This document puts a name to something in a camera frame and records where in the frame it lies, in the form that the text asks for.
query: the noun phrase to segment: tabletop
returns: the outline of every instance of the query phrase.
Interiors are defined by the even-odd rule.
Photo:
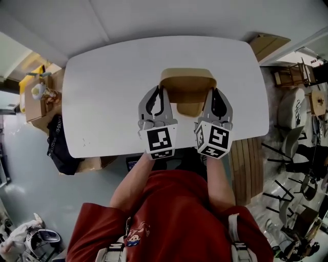
[[[265,135],[269,110],[263,77],[251,47],[204,36],[166,36],[121,42],[71,58],[63,84],[63,122],[76,158],[144,151],[138,104],[166,68],[208,69],[233,108],[234,140]],[[196,146],[197,118],[180,115],[176,148]]]

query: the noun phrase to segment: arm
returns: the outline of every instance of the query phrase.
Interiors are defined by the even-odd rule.
[[[234,193],[220,159],[207,157],[207,181],[209,200],[214,211],[222,212],[236,205]]]
[[[155,161],[143,154],[127,176],[116,188],[109,207],[118,208],[130,214],[134,204],[139,200]]]

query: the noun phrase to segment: wall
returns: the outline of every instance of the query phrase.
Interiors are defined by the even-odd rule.
[[[8,104],[18,104],[19,95],[0,91],[0,109],[12,109]]]
[[[327,26],[322,0],[0,2],[0,31],[61,67],[87,50],[164,35],[248,40],[262,32],[292,40],[272,57]]]
[[[328,35],[306,45],[306,47],[328,60]]]
[[[0,76],[7,78],[31,50],[0,32]]]

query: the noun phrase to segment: gray floor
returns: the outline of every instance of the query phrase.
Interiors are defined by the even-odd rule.
[[[103,170],[60,176],[47,156],[47,137],[27,124],[25,115],[4,117],[4,146],[12,183],[0,197],[15,225],[38,213],[68,244],[82,203],[108,205],[126,175],[125,158]]]

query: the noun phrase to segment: backpack strap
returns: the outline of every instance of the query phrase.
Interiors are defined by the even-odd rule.
[[[231,254],[233,262],[257,262],[257,257],[244,242],[239,240],[237,219],[238,214],[229,215],[229,235],[232,241]]]
[[[126,262],[127,252],[124,246],[124,239],[121,236],[118,241],[111,244],[108,248],[98,251],[95,262]]]

